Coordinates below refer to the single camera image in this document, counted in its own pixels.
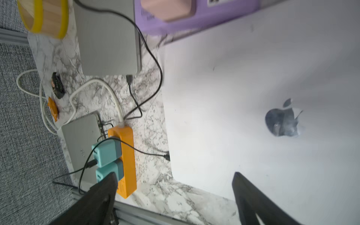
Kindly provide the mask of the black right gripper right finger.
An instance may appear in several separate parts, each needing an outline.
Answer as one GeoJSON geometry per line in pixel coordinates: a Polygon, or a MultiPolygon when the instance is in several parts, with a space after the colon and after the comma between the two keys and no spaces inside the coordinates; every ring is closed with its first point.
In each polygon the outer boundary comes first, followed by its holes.
{"type": "Polygon", "coordinates": [[[295,219],[279,208],[240,172],[235,172],[232,189],[243,225],[298,225],[295,219]]]}

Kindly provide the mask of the pink charger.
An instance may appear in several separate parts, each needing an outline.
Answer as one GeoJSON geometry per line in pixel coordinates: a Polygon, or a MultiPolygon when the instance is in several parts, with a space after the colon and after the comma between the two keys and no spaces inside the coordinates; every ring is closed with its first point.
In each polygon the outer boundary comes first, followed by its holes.
{"type": "Polygon", "coordinates": [[[197,4],[193,0],[143,0],[140,2],[145,11],[163,22],[193,16],[197,4]]]}

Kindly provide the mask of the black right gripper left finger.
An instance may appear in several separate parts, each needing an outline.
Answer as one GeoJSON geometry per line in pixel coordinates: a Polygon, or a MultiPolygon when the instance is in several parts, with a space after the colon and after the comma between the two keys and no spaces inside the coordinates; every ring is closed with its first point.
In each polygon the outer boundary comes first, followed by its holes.
{"type": "Polygon", "coordinates": [[[116,173],[111,172],[50,224],[110,225],[117,187],[116,173]]]}

